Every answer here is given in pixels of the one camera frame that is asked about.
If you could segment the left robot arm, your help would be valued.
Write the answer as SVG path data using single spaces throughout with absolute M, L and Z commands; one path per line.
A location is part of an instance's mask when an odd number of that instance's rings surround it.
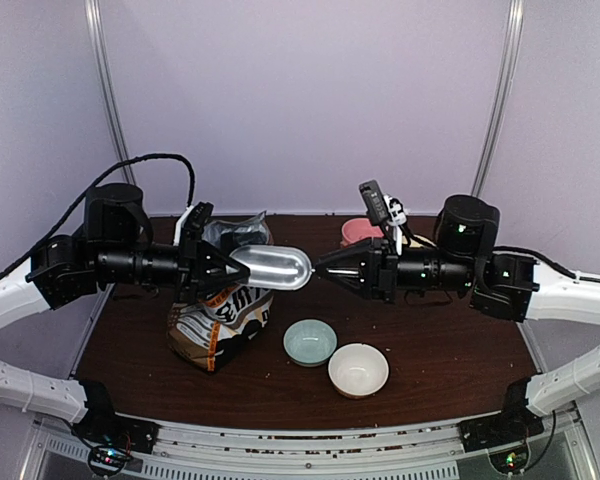
M 112 284 L 171 288 L 177 300 L 194 301 L 250 275 L 247 266 L 203 240 L 213 211 L 209 203 L 187 208 L 174 245 L 154 242 L 137 186 L 90 187 L 84 203 L 76 233 L 42 240 L 0 279 L 0 330 Z M 84 424 L 103 444 L 117 442 L 124 433 L 100 382 L 52 378 L 0 360 L 0 404 Z

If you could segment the dog food bag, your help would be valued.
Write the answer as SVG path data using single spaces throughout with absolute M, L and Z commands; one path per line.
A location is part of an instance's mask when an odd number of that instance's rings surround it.
M 242 221 L 213 220 L 203 239 L 226 254 L 273 243 L 264 211 Z M 273 298 L 271 290 L 234 285 L 192 304 L 175 304 L 167 319 L 167 344 L 188 363 L 215 373 L 267 325 Z

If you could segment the metal food scoop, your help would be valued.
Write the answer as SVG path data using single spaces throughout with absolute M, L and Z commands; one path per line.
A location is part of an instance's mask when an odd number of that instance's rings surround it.
M 313 266 L 308 255 L 295 247 L 246 245 L 229 256 L 246 266 L 249 275 L 241 284 L 276 291 L 296 291 L 311 279 Z

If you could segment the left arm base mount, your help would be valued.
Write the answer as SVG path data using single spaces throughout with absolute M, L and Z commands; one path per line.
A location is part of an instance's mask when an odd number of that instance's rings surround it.
M 101 382 L 79 380 L 78 384 L 86 395 L 86 414 L 69 426 L 87 447 L 86 463 L 94 475 L 109 479 L 134 459 L 133 453 L 153 452 L 159 433 L 157 423 L 118 414 Z

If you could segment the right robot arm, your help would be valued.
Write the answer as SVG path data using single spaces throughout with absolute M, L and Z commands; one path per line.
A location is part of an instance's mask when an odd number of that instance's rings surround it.
M 496 245 L 500 212 L 464 194 L 448 197 L 431 244 L 397 247 L 387 237 L 360 240 L 322 256 L 317 275 L 369 300 L 397 292 L 454 292 L 496 319 L 562 320 L 600 326 L 600 276 L 572 271 L 520 247 Z M 515 440 L 531 414 L 549 415 L 600 389 L 600 344 L 576 359 L 508 387 L 504 411 L 493 419 L 499 440 Z

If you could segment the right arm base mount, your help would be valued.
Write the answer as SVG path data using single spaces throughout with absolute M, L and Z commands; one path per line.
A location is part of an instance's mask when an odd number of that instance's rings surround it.
M 466 453 L 489 451 L 491 466 L 500 474 L 522 475 L 533 465 L 529 440 L 544 432 L 543 420 L 528 409 L 527 377 L 508 386 L 501 411 L 461 421 L 460 440 Z

